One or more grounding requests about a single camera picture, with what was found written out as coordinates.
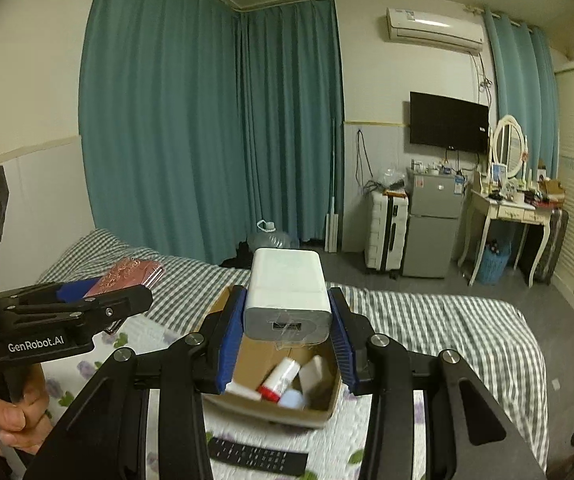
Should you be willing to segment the person's left hand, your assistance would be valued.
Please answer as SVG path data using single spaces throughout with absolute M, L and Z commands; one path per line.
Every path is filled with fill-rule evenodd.
M 0 399 L 0 441 L 10 448 L 36 454 L 52 429 L 46 415 L 48 402 L 43 368 L 34 364 L 27 375 L 22 398 L 16 403 Z

